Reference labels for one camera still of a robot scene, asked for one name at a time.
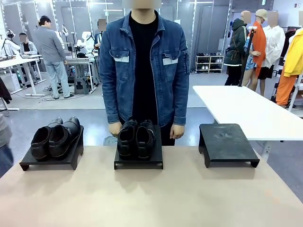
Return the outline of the white shoe rack with shoes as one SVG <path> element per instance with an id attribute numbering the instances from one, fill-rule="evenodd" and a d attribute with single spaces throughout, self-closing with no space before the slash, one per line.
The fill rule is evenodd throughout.
<path id="1" fill-rule="evenodd" d="M 223 70 L 224 55 L 217 53 L 198 53 L 195 57 L 196 73 L 219 73 Z"/>

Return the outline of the person's right hand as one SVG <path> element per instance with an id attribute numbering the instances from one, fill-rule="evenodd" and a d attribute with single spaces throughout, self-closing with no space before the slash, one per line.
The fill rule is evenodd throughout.
<path id="1" fill-rule="evenodd" d="M 114 136 L 116 138 L 118 137 L 118 135 L 120 133 L 121 127 L 122 127 L 121 122 L 110 123 L 108 125 L 109 132 L 112 134 L 112 136 Z"/>

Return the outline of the mannequin in dark hooded jacket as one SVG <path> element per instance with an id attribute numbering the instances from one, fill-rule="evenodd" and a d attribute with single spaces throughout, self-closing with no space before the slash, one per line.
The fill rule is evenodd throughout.
<path id="1" fill-rule="evenodd" d="M 244 10 L 240 17 L 236 18 L 232 23 L 232 37 L 230 45 L 226 50 L 224 65 L 227 66 L 228 78 L 225 86 L 237 86 L 239 84 L 244 64 L 244 45 L 248 36 L 247 22 L 251 16 L 251 12 Z"/>

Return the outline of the seated person at desk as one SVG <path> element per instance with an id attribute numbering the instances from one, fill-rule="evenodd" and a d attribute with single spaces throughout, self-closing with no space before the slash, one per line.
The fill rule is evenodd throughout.
<path id="1" fill-rule="evenodd" d="M 35 44 L 29 41 L 26 33 L 20 33 L 19 38 L 21 41 L 20 44 L 20 55 L 37 55 L 38 51 Z"/>

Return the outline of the standing person behind robot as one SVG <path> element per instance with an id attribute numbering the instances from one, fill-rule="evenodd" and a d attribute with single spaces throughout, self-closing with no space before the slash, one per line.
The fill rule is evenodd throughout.
<path id="1" fill-rule="evenodd" d="M 98 22 L 97 22 L 97 26 L 98 26 L 98 32 L 95 34 L 94 49 L 99 52 L 100 45 L 101 45 L 101 40 L 102 40 L 102 35 L 103 35 L 103 32 L 106 30 L 107 20 L 106 19 L 99 19 Z"/>

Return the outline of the person's left hand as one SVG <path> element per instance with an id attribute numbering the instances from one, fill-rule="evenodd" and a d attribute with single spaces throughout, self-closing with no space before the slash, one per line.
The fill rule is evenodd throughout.
<path id="1" fill-rule="evenodd" d="M 170 130 L 170 138 L 177 140 L 180 139 L 185 132 L 185 126 L 184 125 L 175 125 L 173 124 Z"/>

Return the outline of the yellow and orange clothes mannequin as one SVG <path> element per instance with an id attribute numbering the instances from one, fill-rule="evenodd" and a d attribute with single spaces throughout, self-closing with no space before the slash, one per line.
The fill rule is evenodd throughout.
<path id="1" fill-rule="evenodd" d="M 297 77 L 303 72 L 303 27 L 296 30 L 289 39 L 279 85 L 276 92 L 276 104 L 285 107 Z"/>

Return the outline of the man in grey long sleeves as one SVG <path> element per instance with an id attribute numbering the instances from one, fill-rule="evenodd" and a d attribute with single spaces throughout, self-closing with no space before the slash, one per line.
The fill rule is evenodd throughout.
<path id="1" fill-rule="evenodd" d="M 46 71 L 50 78 L 54 99 L 59 99 L 57 80 L 61 82 L 62 94 L 65 99 L 73 97 L 68 84 L 65 69 L 66 56 L 56 33 L 51 29 L 52 23 L 48 16 L 41 16 L 34 35 L 36 47 L 44 59 Z"/>

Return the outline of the white background workbench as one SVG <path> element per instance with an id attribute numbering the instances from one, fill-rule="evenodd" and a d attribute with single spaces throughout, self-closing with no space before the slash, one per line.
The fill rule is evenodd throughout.
<path id="1" fill-rule="evenodd" d="M 67 58 L 70 78 L 86 77 L 90 87 L 89 94 L 93 93 L 101 83 L 98 74 L 97 56 L 97 54 L 87 54 L 86 58 Z"/>

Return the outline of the dark hanging garment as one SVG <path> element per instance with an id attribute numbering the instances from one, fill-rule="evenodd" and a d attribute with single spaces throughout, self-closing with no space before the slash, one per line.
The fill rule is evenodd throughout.
<path id="1" fill-rule="evenodd" d="M 6 102 L 6 104 L 9 104 L 12 101 L 10 92 L 6 88 L 1 77 L 0 77 L 0 97 Z"/>

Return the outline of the white side table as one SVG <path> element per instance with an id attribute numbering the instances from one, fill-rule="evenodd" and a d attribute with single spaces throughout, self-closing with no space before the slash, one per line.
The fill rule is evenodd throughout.
<path id="1" fill-rule="evenodd" d="M 274 141 L 303 141 L 303 119 L 272 101 L 238 86 L 193 86 L 218 123 L 235 123 L 251 141 L 264 141 L 267 161 Z"/>

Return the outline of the grey plastic stool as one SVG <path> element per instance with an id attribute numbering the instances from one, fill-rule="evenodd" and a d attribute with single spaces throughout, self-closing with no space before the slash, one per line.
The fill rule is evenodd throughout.
<path id="1" fill-rule="evenodd" d="M 89 83 L 86 77 L 75 77 L 74 78 L 74 93 L 76 95 L 83 94 L 87 95 L 90 92 Z"/>

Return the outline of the black sloped shoe stand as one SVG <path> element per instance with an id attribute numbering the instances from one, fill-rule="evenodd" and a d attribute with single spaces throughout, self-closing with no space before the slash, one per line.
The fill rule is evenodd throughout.
<path id="1" fill-rule="evenodd" d="M 204 155 L 207 168 L 247 164 L 253 168 L 258 166 L 260 159 L 238 124 L 201 124 L 199 132 L 198 150 Z"/>
<path id="2" fill-rule="evenodd" d="M 161 169 L 163 170 L 163 154 L 161 146 L 161 135 L 160 128 L 158 125 L 155 126 L 157 138 L 151 153 L 151 157 L 148 160 L 140 160 L 137 157 L 126 157 L 122 159 L 119 156 L 118 148 L 116 148 L 116 154 L 114 159 L 114 169 L 128 169 L 128 170 L 142 170 L 142 169 Z"/>
<path id="3" fill-rule="evenodd" d="M 46 161 L 37 161 L 31 154 L 31 151 L 25 154 L 24 158 L 20 161 L 19 165 L 23 171 L 27 171 L 30 166 L 70 166 L 71 169 L 76 170 L 78 166 L 78 157 L 83 155 L 83 131 L 84 127 L 80 126 L 80 135 L 70 145 L 67 156 L 61 160 L 49 158 Z"/>

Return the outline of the person's right denim forearm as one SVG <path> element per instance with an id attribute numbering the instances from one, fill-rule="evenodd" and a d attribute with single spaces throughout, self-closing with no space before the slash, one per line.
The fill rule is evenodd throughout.
<path id="1" fill-rule="evenodd" d="M 119 122 L 116 79 L 102 77 L 102 92 L 109 124 Z"/>

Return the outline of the mannequin in orange garment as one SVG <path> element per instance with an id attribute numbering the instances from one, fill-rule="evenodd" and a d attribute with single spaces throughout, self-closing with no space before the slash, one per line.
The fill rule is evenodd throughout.
<path id="1" fill-rule="evenodd" d="M 266 35 L 262 28 L 262 24 L 267 21 L 267 10 L 258 9 L 255 13 L 255 22 L 253 26 L 256 27 L 251 39 L 249 54 L 246 61 L 245 71 L 242 80 L 242 86 L 256 91 L 258 84 L 258 77 L 262 68 L 262 63 L 266 58 Z"/>

